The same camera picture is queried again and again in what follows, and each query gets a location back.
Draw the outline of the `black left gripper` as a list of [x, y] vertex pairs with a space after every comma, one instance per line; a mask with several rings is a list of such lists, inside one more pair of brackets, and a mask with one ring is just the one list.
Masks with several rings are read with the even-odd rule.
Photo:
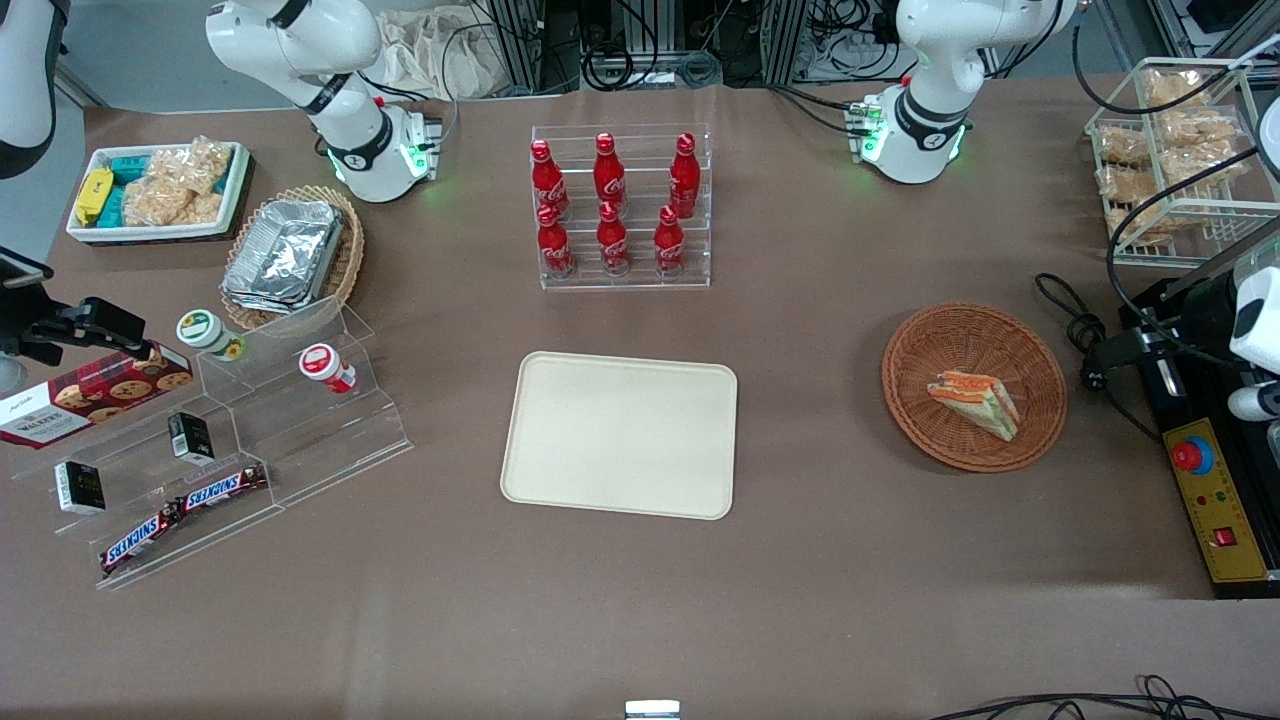
[[[1181, 341], [1203, 354], [1229, 354], [1236, 318], [1234, 270], [1201, 281], [1181, 299], [1178, 333]], [[1129, 328], [1087, 346], [1082, 360], [1082, 386], [1093, 392], [1107, 389], [1112, 370], [1166, 357], [1171, 343], [1151, 328]]]

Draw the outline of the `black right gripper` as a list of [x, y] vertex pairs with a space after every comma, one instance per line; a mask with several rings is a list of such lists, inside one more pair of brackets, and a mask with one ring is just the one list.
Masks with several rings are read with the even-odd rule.
[[146, 354], [146, 320], [100, 297], [67, 305], [47, 296], [3, 296], [1, 350], [59, 366], [60, 345]]

